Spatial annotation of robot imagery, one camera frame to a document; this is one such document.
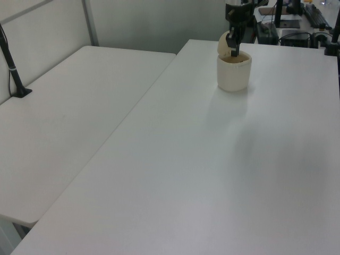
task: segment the desk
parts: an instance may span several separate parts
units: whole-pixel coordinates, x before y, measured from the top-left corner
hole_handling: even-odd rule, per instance
[[[250,87],[226,93],[217,42],[190,40],[13,255],[337,254],[337,60],[241,50]]]
[[[318,0],[313,2],[313,4],[318,9],[320,9],[320,11],[322,12],[323,16],[328,21],[329,25],[332,26],[332,28],[335,26],[336,18],[337,18],[339,7],[340,7],[340,3],[337,3],[337,2],[338,2],[338,0],[333,0],[333,2],[331,4],[327,4],[327,5],[319,4]],[[270,0],[269,3],[268,3],[268,6],[262,6],[262,7],[259,7],[259,8],[273,7],[275,5],[275,3],[276,3],[275,0]],[[254,10],[254,15],[256,17],[257,22],[260,22],[262,20],[262,18],[263,18],[263,16],[261,16],[259,14],[259,10],[258,10],[259,8],[256,8]],[[299,28],[300,30],[305,30],[308,33],[314,33],[314,32],[317,33],[317,32],[320,32],[319,29],[314,29],[314,28],[312,28],[310,26],[310,23],[307,20],[305,15],[302,15],[301,18],[302,18],[302,20],[300,21],[300,28]],[[285,30],[285,29],[288,29],[288,30],[299,30],[297,28],[292,28],[292,29],[289,29],[289,28],[279,28],[279,29],[277,29],[277,33],[278,33],[279,38],[281,37],[282,30]]]
[[[83,47],[0,106],[0,216],[32,226],[174,58]]]

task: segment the white wall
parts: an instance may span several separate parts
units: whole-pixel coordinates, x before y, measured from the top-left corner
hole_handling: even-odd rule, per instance
[[[100,46],[178,53],[228,30],[224,0],[86,0]]]
[[[35,5],[42,3],[44,0],[0,0],[0,22],[25,11]]]
[[[82,46],[91,45],[81,0],[53,0],[3,28],[24,86]],[[7,80],[8,67],[1,52],[0,104],[9,97]]]

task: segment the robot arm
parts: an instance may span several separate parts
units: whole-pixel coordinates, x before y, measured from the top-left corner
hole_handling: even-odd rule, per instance
[[[225,0],[225,18],[230,23],[230,32],[226,36],[232,56],[237,57],[240,43],[245,33],[247,23],[254,14],[254,3],[248,0]]]

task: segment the electronic device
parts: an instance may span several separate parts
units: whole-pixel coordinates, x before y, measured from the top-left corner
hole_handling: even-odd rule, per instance
[[[277,45],[278,34],[273,23],[262,24],[261,22],[256,25],[256,36],[259,44]]]
[[[302,30],[282,30],[281,46],[309,48],[309,34]]]
[[[326,29],[332,29],[325,17],[322,15],[319,9],[313,4],[307,4],[304,8],[304,15],[308,19],[310,25],[313,28],[320,28],[320,26],[326,25]]]
[[[327,40],[326,49],[325,49],[325,55],[338,57],[338,64],[339,64],[339,50],[340,50],[340,44],[338,42],[339,35],[340,35],[340,10],[338,11],[338,17],[336,18],[333,36],[331,38],[331,41]]]
[[[290,4],[287,6],[287,12],[294,15],[302,15],[304,4],[301,3],[301,0],[292,0]]]
[[[254,2],[248,0],[225,0],[225,19],[230,23],[229,33],[226,36],[231,55],[237,57],[240,52],[240,43],[243,39],[247,23],[254,14]]]
[[[276,28],[300,28],[299,20],[281,20],[283,0],[277,0],[274,24]]]

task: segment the black stand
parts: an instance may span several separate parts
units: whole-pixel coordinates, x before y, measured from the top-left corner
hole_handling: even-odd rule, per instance
[[[339,49],[340,49],[340,45],[338,43],[339,34],[340,34],[340,10],[338,12],[338,17],[336,19],[331,42],[329,41],[326,42],[325,55],[339,57]]]
[[[16,85],[16,93],[13,94],[12,96],[23,98],[24,96],[31,93],[32,90],[27,89],[22,85],[22,82],[20,80],[18,71],[16,70],[16,67],[15,67],[15,64],[14,64],[12,55],[10,53],[10,49],[9,49],[9,46],[8,46],[7,41],[5,39],[5,35],[4,35],[4,32],[3,32],[1,25],[0,25],[0,47],[1,47],[1,50],[4,54],[4,56],[5,56],[5,59],[6,59],[7,65],[8,65],[8,69],[10,70],[11,75],[12,75],[13,80],[14,80],[14,83]]]
[[[274,24],[276,28],[300,28],[298,20],[283,20],[281,21],[283,0],[277,0]]]

